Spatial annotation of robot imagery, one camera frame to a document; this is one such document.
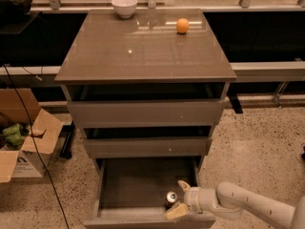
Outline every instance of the open drawer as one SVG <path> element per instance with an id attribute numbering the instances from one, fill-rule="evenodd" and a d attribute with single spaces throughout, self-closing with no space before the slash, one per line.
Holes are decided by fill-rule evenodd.
<path id="1" fill-rule="evenodd" d="M 220 100 L 228 86 L 224 82 L 113 83 L 67 85 L 72 101 L 164 101 Z"/>
<path id="2" fill-rule="evenodd" d="M 222 101 L 202 102 L 69 102 L 78 128 L 187 126 L 217 124 Z"/>
<path id="3" fill-rule="evenodd" d="M 173 191 L 183 202 L 177 181 L 197 186 L 198 171 L 193 157 L 150 157 L 97 159 L 101 180 L 94 215 L 87 228 L 211 228 L 210 213 L 187 215 L 178 222 L 168 221 L 166 195 Z"/>

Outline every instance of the speckled floor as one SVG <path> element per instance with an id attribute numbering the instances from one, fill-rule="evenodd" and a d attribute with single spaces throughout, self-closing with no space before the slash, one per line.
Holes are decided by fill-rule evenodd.
<path id="1" fill-rule="evenodd" d="M 244 114 L 226 109 L 214 130 L 212 149 L 200 171 L 202 186 L 214 188 L 220 181 L 230 181 L 296 205 L 305 195 L 305 162 L 299 157 L 305 144 L 305 104 L 284 104 L 282 109 L 242 104 Z M 57 116 L 69 121 L 66 114 Z M 49 169 L 70 227 L 80 229 L 92 218 L 98 174 L 78 131 L 71 150 L 72 159 L 66 160 L 56 149 Z M 0 194 L 0 228 L 65 228 L 47 176 L 15 178 L 0 184 Z M 217 219 L 213 229 L 220 228 L 270 227 L 245 212 L 239 220 Z"/>

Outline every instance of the drawer front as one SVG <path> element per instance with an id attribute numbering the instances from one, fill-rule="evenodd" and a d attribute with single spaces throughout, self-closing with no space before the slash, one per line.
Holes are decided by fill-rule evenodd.
<path id="1" fill-rule="evenodd" d="M 211 228 L 212 214 L 189 215 L 179 222 L 164 217 L 165 197 L 174 191 L 183 202 L 179 179 L 196 186 L 198 170 L 192 157 L 103 159 L 93 219 L 86 228 Z"/>
<path id="2" fill-rule="evenodd" d="M 68 103 L 78 128 L 212 125 L 219 122 L 223 107 L 222 101 Z"/>
<path id="3" fill-rule="evenodd" d="M 211 138 L 122 138 L 85 139 L 84 146 L 91 158 L 133 156 L 205 156 Z"/>

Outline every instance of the bottom drawer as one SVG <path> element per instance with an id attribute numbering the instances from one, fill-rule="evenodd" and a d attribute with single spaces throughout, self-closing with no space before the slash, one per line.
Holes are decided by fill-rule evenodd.
<path id="1" fill-rule="evenodd" d="M 97 159 L 101 181 L 92 220 L 87 228 L 211 228 L 214 216 L 187 215 L 179 222 L 168 221 L 166 195 L 174 191 L 183 202 L 177 181 L 198 185 L 198 171 L 192 157 L 149 157 Z"/>

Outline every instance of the gray cabinet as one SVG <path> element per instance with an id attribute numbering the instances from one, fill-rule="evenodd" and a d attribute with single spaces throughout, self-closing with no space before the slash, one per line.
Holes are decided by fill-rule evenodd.
<path id="1" fill-rule="evenodd" d="M 100 175 L 87 228 L 211 228 L 209 213 L 164 218 L 168 192 L 183 200 L 179 179 L 199 185 L 235 80 L 200 10 L 91 11 L 55 80 Z"/>

